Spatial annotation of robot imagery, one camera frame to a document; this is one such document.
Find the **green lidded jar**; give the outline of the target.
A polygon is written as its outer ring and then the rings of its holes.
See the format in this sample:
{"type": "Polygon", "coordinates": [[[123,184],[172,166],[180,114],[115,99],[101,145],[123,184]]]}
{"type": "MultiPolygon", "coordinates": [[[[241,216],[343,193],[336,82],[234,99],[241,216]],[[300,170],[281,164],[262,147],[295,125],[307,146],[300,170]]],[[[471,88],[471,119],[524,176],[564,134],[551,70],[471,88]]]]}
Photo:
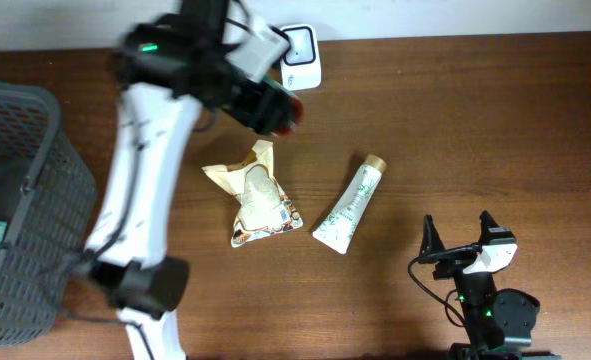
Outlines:
{"type": "Polygon", "coordinates": [[[304,105],[298,96],[276,80],[267,76],[264,80],[272,91],[269,101],[271,133],[275,136],[290,135],[303,121],[304,105]]]}

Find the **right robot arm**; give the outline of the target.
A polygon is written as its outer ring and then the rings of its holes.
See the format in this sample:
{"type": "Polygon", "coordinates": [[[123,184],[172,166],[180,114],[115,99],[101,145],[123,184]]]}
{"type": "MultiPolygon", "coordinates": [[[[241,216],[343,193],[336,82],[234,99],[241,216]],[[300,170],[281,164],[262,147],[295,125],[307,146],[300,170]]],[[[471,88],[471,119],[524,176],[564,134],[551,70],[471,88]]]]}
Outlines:
{"type": "Polygon", "coordinates": [[[426,286],[423,291],[441,303],[452,324],[465,329],[468,343],[454,343],[450,359],[556,359],[553,353],[525,353],[532,345],[531,332],[540,312],[534,296],[517,289],[497,289],[493,275],[508,267],[518,246],[513,232],[500,226],[489,212],[479,216],[479,240],[469,245],[447,249],[431,215],[423,219],[422,242],[415,264],[433,264],[435,280],[452,280],[461,309],[449,298],[441,298],[426,286]]]}

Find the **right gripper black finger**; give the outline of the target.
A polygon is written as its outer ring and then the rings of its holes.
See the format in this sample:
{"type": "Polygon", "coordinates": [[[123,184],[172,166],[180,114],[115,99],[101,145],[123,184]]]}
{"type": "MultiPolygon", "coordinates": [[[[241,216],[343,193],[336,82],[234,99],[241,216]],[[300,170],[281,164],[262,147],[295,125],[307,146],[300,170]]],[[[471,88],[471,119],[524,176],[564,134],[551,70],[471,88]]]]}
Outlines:
{"type": "Polygon", "coordinates": [[[430,214],[425,215],[423,218],[423,233],[419,256],[426,257],[441,253],[444,250],[445,247],[435,228],[433,217],[430,214]]]}
{"type": "Polygon", "coordinates": [[[491,244],[495,239],[498,238],[498,234],[495,231],[496,228],[499,227],[499,225],[495,222],[495,220],[492,218],[492,216],[490,215],[490,213],[486,210],[484,210],[480,216],[480,237],[479,237],[479,243],[480,244],[491,244]]]}

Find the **beige snack bag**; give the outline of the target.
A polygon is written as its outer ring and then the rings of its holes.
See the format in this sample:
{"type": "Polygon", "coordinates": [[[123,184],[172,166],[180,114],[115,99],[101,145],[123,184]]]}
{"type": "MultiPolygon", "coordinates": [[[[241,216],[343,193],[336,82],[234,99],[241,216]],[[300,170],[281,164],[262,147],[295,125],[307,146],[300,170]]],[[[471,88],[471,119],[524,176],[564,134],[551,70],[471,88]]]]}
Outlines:
{"type": "Polygon", "coordinates": [[[240,204],[233,222],[233,248],[303,226],[300,213],[274,175],[272,142],[258,140],[240,163],[202,170],[240,204]]]}

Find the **white bamboo print tube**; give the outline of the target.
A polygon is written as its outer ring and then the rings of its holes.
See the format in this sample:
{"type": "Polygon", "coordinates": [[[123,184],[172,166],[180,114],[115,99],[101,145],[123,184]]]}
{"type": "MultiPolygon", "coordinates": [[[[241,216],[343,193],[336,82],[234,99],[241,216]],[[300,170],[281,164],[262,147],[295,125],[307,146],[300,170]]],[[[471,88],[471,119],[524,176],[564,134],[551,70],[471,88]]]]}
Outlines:
{"type": "Polygon", "coordinates": [[[367,155],[342,196],[312,232],[312,236],[339,254],[345,254],[386,168],[383,159],[367,155]]]}

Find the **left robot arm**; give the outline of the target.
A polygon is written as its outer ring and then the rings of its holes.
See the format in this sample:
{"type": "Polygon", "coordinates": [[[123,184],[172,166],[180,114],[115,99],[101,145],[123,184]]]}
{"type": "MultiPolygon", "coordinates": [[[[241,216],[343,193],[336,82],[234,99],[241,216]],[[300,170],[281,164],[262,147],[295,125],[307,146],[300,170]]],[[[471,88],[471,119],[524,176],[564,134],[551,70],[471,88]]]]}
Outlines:
{"type": "Polygon", "coordinates": [[[167,228],[184,150],[204,111],[225,112],[260,135],[288,131],[298,98],[268,73],[288,36],[228,0],[185,1],[175,13],[136,24],[113,57],[118,129],[96,224],[72,272],[117,312],[137,359],[181,359],[177,307],[187,261],[167,253],[167,228]],[[227,41],[234,24],[238,36],[227,41]]]}

